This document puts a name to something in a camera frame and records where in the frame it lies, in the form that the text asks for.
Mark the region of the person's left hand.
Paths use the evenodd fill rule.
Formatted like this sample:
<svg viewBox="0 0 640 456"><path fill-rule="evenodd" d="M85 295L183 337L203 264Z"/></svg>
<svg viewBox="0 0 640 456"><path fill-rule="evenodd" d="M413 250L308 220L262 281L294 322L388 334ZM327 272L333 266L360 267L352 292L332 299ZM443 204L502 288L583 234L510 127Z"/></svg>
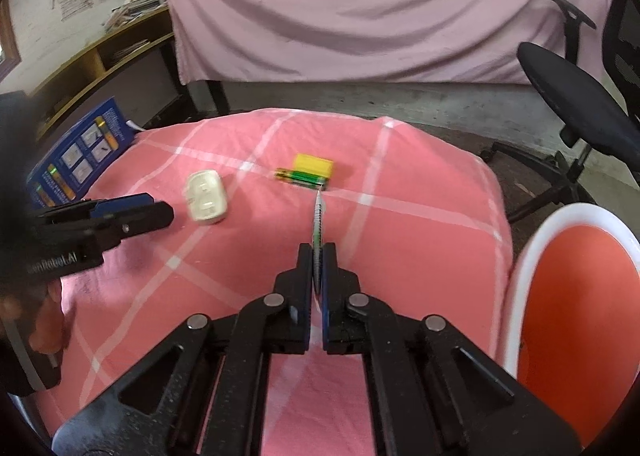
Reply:
<svg viewBox="0 0 640 456"><path fill-rule="evenodd" d="M62 284L55 280L48 285L47 294L32 320L29 346L35 352L55 354L63 349L65 317L62 310Z"/></svg>

